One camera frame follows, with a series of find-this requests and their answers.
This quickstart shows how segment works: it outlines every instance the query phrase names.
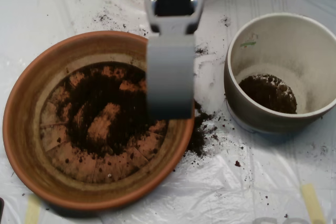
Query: plastic tarp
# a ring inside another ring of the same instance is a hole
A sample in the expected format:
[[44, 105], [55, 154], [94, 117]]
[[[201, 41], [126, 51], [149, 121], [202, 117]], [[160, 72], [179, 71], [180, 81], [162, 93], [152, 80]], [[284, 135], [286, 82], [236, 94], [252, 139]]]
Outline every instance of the plastic tarp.
[[[95, 30], [151, 35], [143, 0], [0, 4], [2, 114], [19, 75], [51, 45]], [[32, 196], [13, 173], [1, 142], [2, 223], [311, 223], [300, 190], [306, 184], [313, 185], [326, 223], [336, 222], [336, 111], [300, 133], [274, 136], [243, 130], [226, 106], [223, 68], [228, 44], [245, 22], [270, 12], [304, 14], [336, 33], [336, 0], [206, 0], [196, 32], [201, 50], [195, 57], [195, 99], [206, 113], [215, 113], [205, 122], [207, 129], [217, 129], [207, 135], [205, 156], [186, 153], [175, 172], [130, 206], [99, 213], [99, 218], [66, 218]]]

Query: white ceramic pot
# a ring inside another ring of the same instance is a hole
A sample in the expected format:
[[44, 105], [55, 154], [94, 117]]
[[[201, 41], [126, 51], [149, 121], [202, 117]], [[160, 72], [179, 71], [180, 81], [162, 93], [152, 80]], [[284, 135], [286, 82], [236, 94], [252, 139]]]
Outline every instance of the white ceramic pot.
[[[272, 74], [291, 87], [297, 114], [270, 110], [247, 96], [239, 83], [254, 74]], [[253, 19], [229, 46], [224, 87], [232, 112], [253, 129], [298, 130], [336, 104], [336, 36], [302, 15], [275, 13]]]

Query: pot rim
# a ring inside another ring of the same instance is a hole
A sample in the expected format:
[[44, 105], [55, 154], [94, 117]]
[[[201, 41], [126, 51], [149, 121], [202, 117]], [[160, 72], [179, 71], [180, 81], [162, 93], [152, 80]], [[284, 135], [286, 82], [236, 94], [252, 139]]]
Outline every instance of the pot rim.
[[336, 35], [334, 33], [332, 33], [329, 29], [326, 28], [326, 26], [322, 25], [321, 23], [319, 23], [318, 21], [312, 19], [312, 18], [309, 18], [307, 16], [303, 16], [303, 15], [300, 15], [300, 14], [294, 14], [294, 13], [271, 13], [271, 14], [266, 14], [266, 15], [262, 15], [262, 16], [259, 16], [257, 18], [254, 18], [252, 19], [251, 21], [249, 21], [248, 23], [246, 23], [242, 28], [240, 28], [238, 30], [238, 32], [235, 34], [234, 38], [232, 39], [230, 45], [229, 45], [229, 49], [228, 49], [228, 52], [227, 52], [227, 65], [228, 65], [228, 70], [229, 70], [229, 75], [235, 85], [235, 87], [238, 89], [238, 91], [245, 97], [246, 100], [248, 100], [250, 103], [252, 103], [254, 106], [258, 107], [259, 109], [267, 112], [267, 113], [270, 113], [270, 114], [273, 114], [273, 115], [276, 115], [276, 116], [280, 116], [280, 117], [283, 117], [283, 118], [308, 118], [308, 117], [311, 117], [311, 116], [315, 116], [315, 115], [319, 115], [319, 114], [324, 114], [325, 112], [327, 112], [328, 110], [330, 110], [332, 107], [334, 107], [336, 105], [336, 98], [330, 102], [328, 105], [318, 109], [318, 110], [315, 110], [313, 112], [309, 112], [309, 113], [304, 113], [304, 114], [287, 114], [287, 113], [281, 113], [281, 112], [277, 112], [277, 111], [274, 111], [274, 110], [270, 110], [262, 105], [260, 105], [259, 103], [255, 102], [254, 100], [252, 100], [242, 89], [241, 87], [239, 86], [238, 82], [236, 81], [236, 78], [234, 77], [233, 75], [233, 72], [232, 72], [232, 67], [231, 67], [231, 54], [232, 54], [232, 49], [233, 49], [233, 46], [238, 38], [238, 36], [247, 28], [249, 27], [250, 25], [252, 25], [253, 23], [259, 21], [259, 20], [262, 20], [262, 19], [265, 19], [265, 18], [269, 18], [269, 17], [276, 17], [276, 16], [282, 16], [282, 17], [294, 17], [294, 18], [299, 18], [299, 19], [303, 19], [309, 23], [312, 23], [316, 26], [318, 26], [319, 28], [321, 28], [324, 32], [326, 32], [327, 34], [329, 34], [334, 42], [336, 43]]
[[166, 178], [171, 171], [175, 168], [175, 166], [179, 163], [181, 160], [182, 155], [184, 154], [191, 134], [193, 130], [193, 125], [194, 125], [194, 118], [192, 117], [191, 119], [186, 120], [186, 128], [183, 133], [183, 136], [180, 140], [180, 145], [178, 149], [176, 150], [173, 158], [171, 161], [159, 172], [159, 174], [151, 180], [149, 183], [144, 185], [141, 188], [138, 188], [137, 190], [126, 194], [120, 198], [116, 199], [110, 199], [110, 200], [104, 200], [102, 202], [77, 202], [75, 200], [65, 200], [62, 199], [56, 195], [51, 195], [49, 192], [43, 188], [40, 188], [37, 186], [30, 178], [27, 176], [27, 174], [24, 172], [23, 168], [20, 166], [18, 163], [17, 159], [15, 158], [15, 152], [12, 148], [12, 145], [10, 144], [10, 139], [9, 139], [9, 118], [10, 114], [9, 111], [11, 111], [11, 107], [13, 105], [13, 97], [17, 96], [20, 94], [20, 88], [21, 88], [21, 83], [22, 80], [25, 79], [28, 73], [33, 71], [35, 65], [37, 65], [43, 58], [48, 57], [49, 53], [52, 52], [55, 49], [58, 49], [60, 47], [63, 47], [64, 45], [67, 45], [69, 43], [72, 43], [74, 41], [79, 41], [84, 38], [92, 38], [92, 37], [100, 37], [100, 36], [119, 36], [119, 37], [127, 37], [127, 38], [132, 38], [134, 40], [138, 40], [141, 43], [146, 44], [147, 39], [143, 38], [138, 35], [130, 34], [130, 33], [125, 33], [122, 31], [94, 31], [94, 32], [89, 32], [89, 33], [84, 33], [80, 35], [75, 35], [73, 37], [70, 37], [68, 39], [65, 39], [52, 47], [48, 48], [44, 52], [42, 52], [35, 60], [33, 60], [29, 66], [23, 71], [23, 73], [20, 75], [16, 83], [14, 84], [14, 87], [12, 88], [12, 91], [8, 97], [6, 107], [5, 107], [5, 112], [4, 112], [4, 118], [3, 118], [3, 140], [4, 140], [4, 146], [5, 146], [5, 151], [8, 157], [8, 160], [19, 177], [19, 179], [36, 195], [41, 197], [42, 199], [55, 204], [57, 206], [61, 206], [64, 208], [68, 209], [73, 209], [73, 210], [105, 210], [113, 207], [120, 207], [122, 205], [134, 202], [141, 197], [143, 197], [145, 194], [149, 193], [151, 190], [153, 190], [161, 181], [163, 181], [164, 178]]

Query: masking tape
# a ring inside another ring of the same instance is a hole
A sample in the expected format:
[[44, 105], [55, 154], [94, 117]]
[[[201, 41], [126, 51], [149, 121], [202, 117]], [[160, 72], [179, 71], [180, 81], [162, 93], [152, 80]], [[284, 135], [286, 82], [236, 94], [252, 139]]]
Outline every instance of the masking tape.
[[40, 200], [35, 194], [29, 195], [25, 224], [37, 224], [40, 214], [40, 205]]
[[313, 184], [301, 186], [302, 196], [312, 224], [326, 224]]

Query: terracotta pot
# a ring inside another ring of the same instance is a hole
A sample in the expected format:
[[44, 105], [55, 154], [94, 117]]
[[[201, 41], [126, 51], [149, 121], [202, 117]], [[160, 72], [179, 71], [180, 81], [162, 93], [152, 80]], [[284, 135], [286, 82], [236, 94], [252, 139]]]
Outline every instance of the terracotta pot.
[[123, 62], [146, 70], [146, 43], [116, 31], [81, 34], [43, 52], [19, 77], [4, 113], [4, 145], [15, 173], [42, 199], [77, 210], [120, 207], [153, 190], [180, 161], [194, 119], [170, 120], [166, 134], [148, 132], [143, 147], [102, 158], [71, 146], [55, 112], [59, 83], [84, 66]]

